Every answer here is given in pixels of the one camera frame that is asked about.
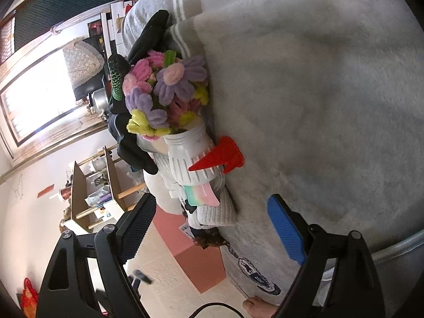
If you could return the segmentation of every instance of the blanket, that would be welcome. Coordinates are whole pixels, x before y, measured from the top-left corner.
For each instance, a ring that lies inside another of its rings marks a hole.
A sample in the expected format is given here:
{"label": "blanket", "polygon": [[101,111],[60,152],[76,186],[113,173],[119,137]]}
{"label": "blanket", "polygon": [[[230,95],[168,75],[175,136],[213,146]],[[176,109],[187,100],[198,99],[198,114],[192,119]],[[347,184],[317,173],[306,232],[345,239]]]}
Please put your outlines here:
{"label": "blanket", "polygon": [[226,178],[239,223],[220,229],[242,291],[280,303],[298,270],[273,193],[372,251],[424,227],[424,34],[404,0],[139,0],[127,49],[159,9],[165,46],[206,57],[213,136],[245,156]]}

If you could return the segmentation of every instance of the flower bouquet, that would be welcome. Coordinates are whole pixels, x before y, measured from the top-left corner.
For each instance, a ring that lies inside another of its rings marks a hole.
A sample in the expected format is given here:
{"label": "flower bouquet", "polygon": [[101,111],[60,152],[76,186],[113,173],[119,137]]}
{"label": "flower bouquet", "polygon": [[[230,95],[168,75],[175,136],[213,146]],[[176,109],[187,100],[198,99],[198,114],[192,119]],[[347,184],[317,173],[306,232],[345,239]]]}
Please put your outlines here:
{"label": "flower bouquet", "polygon": [[172,50],[150,50],[122,83],[131,114],[127,130],[148,141],[164,137],[171,173],[180,185],[202,185],[220,174],[219,166],[188,170],[214,148],[199,117],[209,100],[205,64],[201,55],[182,60]]}

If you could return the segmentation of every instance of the human foot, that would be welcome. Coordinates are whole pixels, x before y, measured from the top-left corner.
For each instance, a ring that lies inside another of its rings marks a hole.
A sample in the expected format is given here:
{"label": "human foot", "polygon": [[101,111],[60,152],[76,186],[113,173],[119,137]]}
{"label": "human foot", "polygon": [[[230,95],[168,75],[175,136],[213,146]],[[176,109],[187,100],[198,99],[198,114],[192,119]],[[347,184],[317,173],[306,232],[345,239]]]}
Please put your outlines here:
{"label": "human foot", "polygon": [[243,308],[252,318],[271,318],[277,311],[278,306],[274,306],[261,298],[254,296],[243,302]]}

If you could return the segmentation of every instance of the orange plush toy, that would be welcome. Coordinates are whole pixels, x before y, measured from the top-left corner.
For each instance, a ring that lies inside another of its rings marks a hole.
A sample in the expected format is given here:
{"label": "orange plush toy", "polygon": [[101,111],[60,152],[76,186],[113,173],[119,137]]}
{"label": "orange plush toy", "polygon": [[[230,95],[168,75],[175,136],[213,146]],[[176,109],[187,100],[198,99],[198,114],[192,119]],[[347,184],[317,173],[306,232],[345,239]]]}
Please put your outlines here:
{"label": "orange plush toy", "polygon": [[31,281],[24,280],[24,290],[22,291],[21,307],[27,318],[35,318],[37,311],[38,293],[32,287]]}

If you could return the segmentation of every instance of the gray hose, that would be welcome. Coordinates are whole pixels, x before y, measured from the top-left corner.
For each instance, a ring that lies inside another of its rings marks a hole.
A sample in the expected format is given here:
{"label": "gray hose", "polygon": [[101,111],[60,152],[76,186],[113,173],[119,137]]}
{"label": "gray hose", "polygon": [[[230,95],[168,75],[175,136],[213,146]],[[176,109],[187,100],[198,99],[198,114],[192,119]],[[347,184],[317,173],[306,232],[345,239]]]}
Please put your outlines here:
{"label": "gray hose", "polygon": [[[406,238],[405,240],[398,242],[395,245],[392,245],[380,251],[374,252],[371,255],[372,260],[374,261],[374,264],[384,263],[393,258],[407,254],[408,252],[412,251],[413,249],[423,244],[424,244],[424,229],[415,233],[409,238]],[[334,272],[334,267],[332,267],[331,269],[328,269],[327,271],[324,271],[324,273],[322,274],[321,281],[331,281],[333,277],[333,272]]]}

